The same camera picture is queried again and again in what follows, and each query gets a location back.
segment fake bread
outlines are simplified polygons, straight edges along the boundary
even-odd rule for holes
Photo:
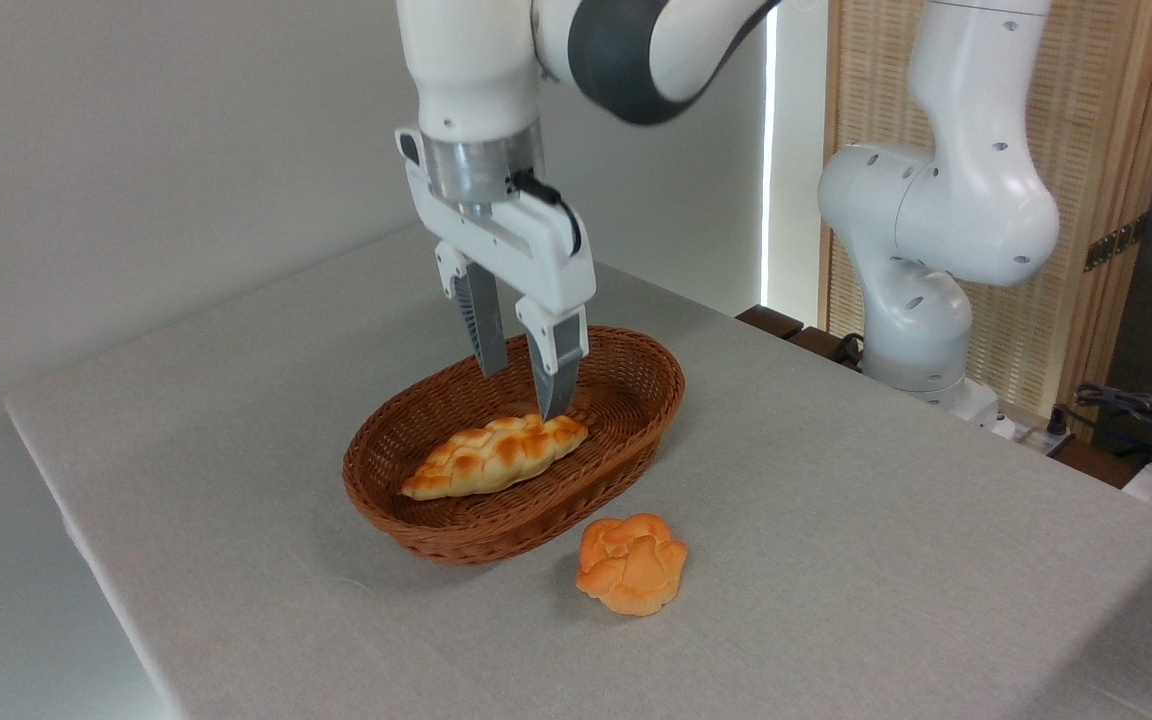
[[[538,414],[491,420],[435,447],[401,492],[412,500],[498,492],[544,473],[586,437],[589,429],[566,415],[548,423]]]
[[[687,545],[659,516],[590,523],[579,541],[576,588],[621,615],[652,615],[679,593]]]

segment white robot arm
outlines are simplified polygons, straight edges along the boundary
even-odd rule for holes
[[[419,131],[399,129],[444,293],[484,374],[506,364],[497,279],[530,342],[545,418],[571,402],[589,355],[594,265],[585,225],[544,184],[539,81],[573,83],[635,124],[689,108],[776,0],[397,0]]]
[[[1060,232],[1025,136],[1051,0],[932,0],[909,86],[935,151],[858,143],[820,179],[820,215],[865,300],[864,373],[991,429],[996,395],[965,378],[972,305],[956,279],[1026,281]]]

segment white wall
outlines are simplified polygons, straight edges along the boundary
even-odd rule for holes
[[[653,131],[547,92],[598,258],[753,302],[760,55]],[[0,0],[0,397],[412,222],[415,109],[391,0]],[[0,717],[164,712],[0,400]]]
[[[768,305],[817,323],[828,0],[785,0],[776,18]]]
[[[764,45],[760,28],[691,109],[658,127],[547,88],[548,177],[584,215],[597,260],[722,313],[758,302]]]

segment gray tablecloth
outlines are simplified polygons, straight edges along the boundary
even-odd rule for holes
[[[613,270],[590,321],[658,338],[687,396],[596,516],[669,521],[677,600],[589,600],[579,526],[486,568],[408,555],[340,460],[467,354],[433,242],[399,233],[8,397],[183,717],[1152,717],[1152,506]]]

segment brown woven basket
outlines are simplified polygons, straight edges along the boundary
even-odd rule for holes
[[[452,434],[535,414],[526,338],[517,336],[502,373],[484,378],[467,357],[380,406],[346,453],[349,498],[380,532],[442,564],[484,564],[558,537],[639,479],[684,392],[679,362],[652,338],[591,327],[589,350],[567,411],[589,439],[545,473],[492,495],[417,502],[397,492]]]

